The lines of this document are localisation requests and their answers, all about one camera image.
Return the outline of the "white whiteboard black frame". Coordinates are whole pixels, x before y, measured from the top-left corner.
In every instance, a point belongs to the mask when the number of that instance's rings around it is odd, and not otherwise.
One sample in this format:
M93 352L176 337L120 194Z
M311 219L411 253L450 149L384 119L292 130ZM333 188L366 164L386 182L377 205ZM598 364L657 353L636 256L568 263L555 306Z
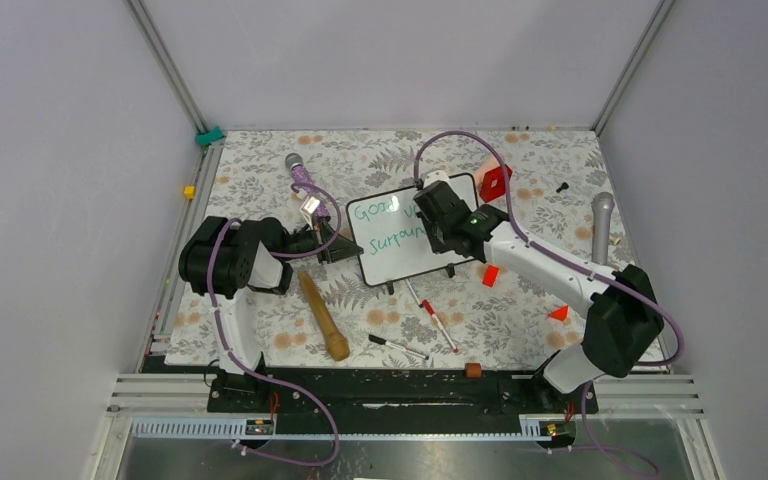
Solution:
M363 249L359 264L370 287L385 285L466 263L453 252L432 251L413 197L413 187L390 190L347 203L346 218L355 243Z

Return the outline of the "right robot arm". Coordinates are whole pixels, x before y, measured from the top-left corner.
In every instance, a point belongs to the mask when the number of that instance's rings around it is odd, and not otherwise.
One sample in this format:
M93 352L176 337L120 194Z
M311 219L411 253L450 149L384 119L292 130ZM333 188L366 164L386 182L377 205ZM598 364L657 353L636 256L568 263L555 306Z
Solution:
M663 316L640 268L616 271L543 244L496 207L470 208L447 181L427 183L414 201L433 252L504 267L584 318L580 342L538 368L533 396L543 410L561 410L574 390L600 376L627 376L662 332Z

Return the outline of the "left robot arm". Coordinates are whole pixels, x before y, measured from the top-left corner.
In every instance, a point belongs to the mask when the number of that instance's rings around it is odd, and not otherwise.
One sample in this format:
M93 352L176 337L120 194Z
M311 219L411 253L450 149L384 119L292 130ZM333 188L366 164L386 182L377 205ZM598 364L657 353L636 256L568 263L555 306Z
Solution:
M261 220L208 216L184 245L178 273L193 293L210 301L218 346L219 368L239 376L232 398L248 411L269 401L263 373L263 351L256 345L253 322L237 310L245 291L284 295L293 279L289 262L309 256L321 263L358 257L364 249L340 234L329 216L311 226L289 231L274 217Z

